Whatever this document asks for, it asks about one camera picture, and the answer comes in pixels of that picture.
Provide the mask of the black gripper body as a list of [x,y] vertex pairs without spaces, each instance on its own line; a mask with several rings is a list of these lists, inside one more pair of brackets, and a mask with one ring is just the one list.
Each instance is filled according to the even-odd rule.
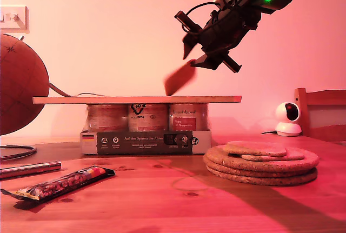
[[187,28],[187,33],[200,34],[204,54],[216,58],[220,64],[224,63],[237,73],[241,66],[229,56],[229,50],[238,46],[249,30],[257,29],[261,13],[250,7],[214,10],[204,28],[194,23],[183,11],[179,11],[175,18],[181,22],[182,27]]

